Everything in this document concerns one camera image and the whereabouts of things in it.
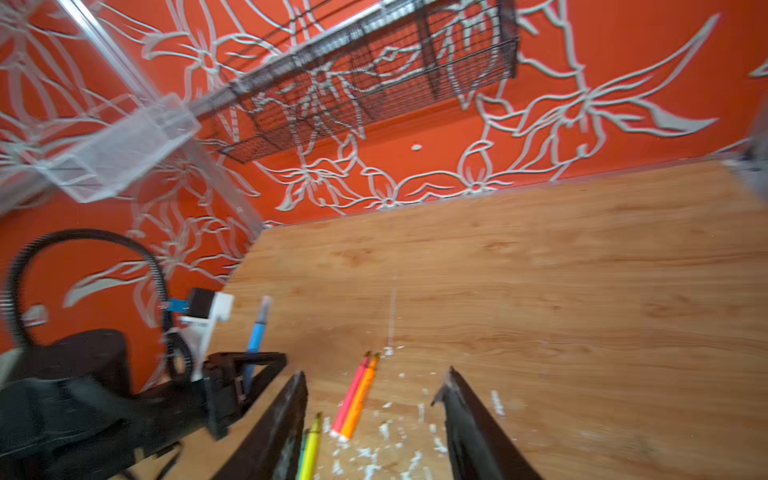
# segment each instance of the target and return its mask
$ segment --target transparent plastic box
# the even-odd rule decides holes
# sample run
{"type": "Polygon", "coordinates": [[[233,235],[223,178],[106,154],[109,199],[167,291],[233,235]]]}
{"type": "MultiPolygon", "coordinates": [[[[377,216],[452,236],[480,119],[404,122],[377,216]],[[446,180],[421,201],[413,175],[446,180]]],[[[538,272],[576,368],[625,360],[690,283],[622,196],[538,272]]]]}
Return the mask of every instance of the transparent plastic box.
{"type": "Polygon", "coordinates": [[[35,167],[87,204],[120,193],[199,130],[197,119],[171,94],[35,167]]]}

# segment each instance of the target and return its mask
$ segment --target wire shelf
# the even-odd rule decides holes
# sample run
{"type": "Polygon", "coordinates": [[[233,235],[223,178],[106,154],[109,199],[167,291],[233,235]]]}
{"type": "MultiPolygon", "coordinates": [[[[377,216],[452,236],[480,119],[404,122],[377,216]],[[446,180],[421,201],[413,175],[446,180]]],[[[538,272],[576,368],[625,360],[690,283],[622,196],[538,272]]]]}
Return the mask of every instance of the wire shelf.
{"type": "Polygon", "coordinates": [[[220,151],[246,163],[350,131],[364,137],[367,124],[516,74],[514,0],[415,0],[379,8],[384,17],[364,15],[345,25],[329,53],[323,53],[327,43],[304,45],[287,54],[293,67],[282,75],[270,71],[276,62],[264,65],[264,88],[242,90],[232,82],[253,129],[220,151]]]}

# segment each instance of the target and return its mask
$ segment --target wallpaper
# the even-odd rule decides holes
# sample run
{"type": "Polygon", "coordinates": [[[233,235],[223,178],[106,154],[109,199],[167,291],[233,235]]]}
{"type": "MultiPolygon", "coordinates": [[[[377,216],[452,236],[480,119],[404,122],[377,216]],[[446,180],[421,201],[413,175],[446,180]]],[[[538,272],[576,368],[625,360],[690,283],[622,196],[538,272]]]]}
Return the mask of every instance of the wallpaper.
{"type": "MultiPolygon", "coordinates": [[[[162,93],[201,98],[374,2],[105,0],[86,4],[162,93]]],[[[646,167],[738,148],[768,90],[764,2],[518,0],[518,76],[393,121],[346,124],[239,164],[220,149],[253,134],[242,106],[204,122],[200,141],[268,227],[646,167]]],[[[498,29],[488,0],[439,4],[438,55],[498,29]]],[[[0,5],[0,188],[139,100],[52,0],[0,5]]],[[[419,68],[420,51],[380,45],[372,65],[419,68]]],[[[297,104],[322,111],[349,72],[328,61],[297,104]]],[[[336,91],[355,101],[354,92],[336,91]]],[[[175,296],[220,288],[255,233],[180,155],[115,198],[77,205],[52,190],[0,220],[0,262],[66,227],[127,234],[161,259],[175,296]]],[[[148,271],[109,246],[57,247],[25,293],[28,323],[50,342],[86,328],[127,330],[134,383],[161,352],[148,271]]]]}

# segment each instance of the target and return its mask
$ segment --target wooden table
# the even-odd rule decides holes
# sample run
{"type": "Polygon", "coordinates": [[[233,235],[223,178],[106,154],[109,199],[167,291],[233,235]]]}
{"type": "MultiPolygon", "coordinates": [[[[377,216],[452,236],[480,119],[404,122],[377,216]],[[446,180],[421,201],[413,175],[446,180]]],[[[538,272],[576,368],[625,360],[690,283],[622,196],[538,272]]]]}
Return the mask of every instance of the wooden table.
{"type": "Polygon", "coordinates": [[[498,422],[548,480],[768,475],[768,208],[717,164],[269,230],[225,291],[210,350],[243,349],[269,294],[263,350],[290,364],[229,437],[193,434],[168,478],[212,476],[299,369],[307,421],[333,420],[392,324],[350,447],[323,438],[321,479],[451,478],[429,407],[451,365],[491,411],[498,391],[498,422]]]}

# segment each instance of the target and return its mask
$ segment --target pink marker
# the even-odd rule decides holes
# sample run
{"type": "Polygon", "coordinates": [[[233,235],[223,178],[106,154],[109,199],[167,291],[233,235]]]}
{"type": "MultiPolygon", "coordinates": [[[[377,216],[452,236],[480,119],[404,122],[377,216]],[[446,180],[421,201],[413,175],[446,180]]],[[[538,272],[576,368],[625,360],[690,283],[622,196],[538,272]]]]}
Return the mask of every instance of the pink marker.
{"type": "Polygon", "coordinates": [[[360,386],[362,376],[366,373],[366,368],[368,368],[368,361],[370,360],[370,357],[371,352],[366,352],[366,355],[362,358],[362,363],[360,363],[360,366],[357,367],[355,378],[352,379],[352,384],[349,386],[349,390],[346,392],[344,403],[341,404],[339,414],[336,416],[336,421],[333,423],[333,427],[331,428],[332,437],[339,436],[339,432],[341,432],[341,428],[344,426],[346,414],[349,413],[349,406],[352,405],[352,400],[355,398],[355,393],[357,393],[357,387],[360,386]]]}

